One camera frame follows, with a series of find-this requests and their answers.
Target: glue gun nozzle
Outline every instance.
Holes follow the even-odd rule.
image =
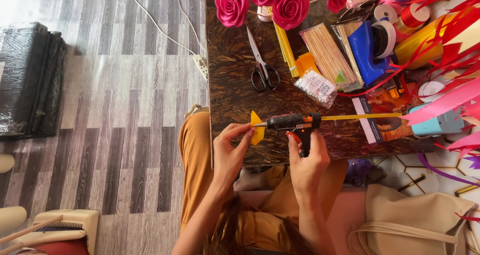
[[[267,127],[267,122],[253,125],[254,127]]]

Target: gray wood-grain floor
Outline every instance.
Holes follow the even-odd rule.
[[[173,39],[199,53],[177,0],[139,0]],[[205,44],[204,0],[181,0]],[[179,233],[178,130],[207,84],[134,0],[0,0],[0,24],[39,21],[69,45],[56,137],[0,143],[0,207],[27,227],[51,209],[101,213],[96,253],[169,254]]]

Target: hair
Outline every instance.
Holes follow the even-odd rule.
[[[240,208],[240,198],[237,196],[231,201],[229,207],[226,209],[225,214],[219,222],[219,226],[213,233],[213,237],[211,239],[205,239],[202,247],[197,252],[197,255],[253,254],[241,244],[241,239],[243,239],[243,228],[239,228],[238,226]],[[290,240],[289,254],[319,255],[307,245],[303,237],[300,235],[297,226],[294,225],[290,219],[284,219],[283,225],[288,239]]]

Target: extension socket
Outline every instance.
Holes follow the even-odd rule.
[[[208,67],[205,61],[200,57],[199,54],[193,56],[193,60],[195,60],[195,64],[197,65],[198,69],[200,70],[201,75],[203,78],[208,81]]]

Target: bag strap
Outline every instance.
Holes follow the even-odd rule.
[[[363,226],[360,227],[360,229],[354,232],[351,232],[348,235],[348,238],[347,238],[348,247],[355,255],[359,255],[359,254],[351,246],[351,236],[353,234],[357,234],[358,240],[360,241],[360,244],[362,245],[363,250],[368,255],[375,255],[369,249],[367,242],[365,240],[364,233],[366,232],[404,235],[404,236],[415,237],[415,238],[436,240],[436,241],[441,241],[441,242],[450,243],[454,245],[457,245],[459,243],[458,238],[455,236],[440,234],[440,233],[431,232],[428,230],[414,228],[410,226],[400,225],[392,222],[372,221],[372,222],[367,222],[363,224]]]

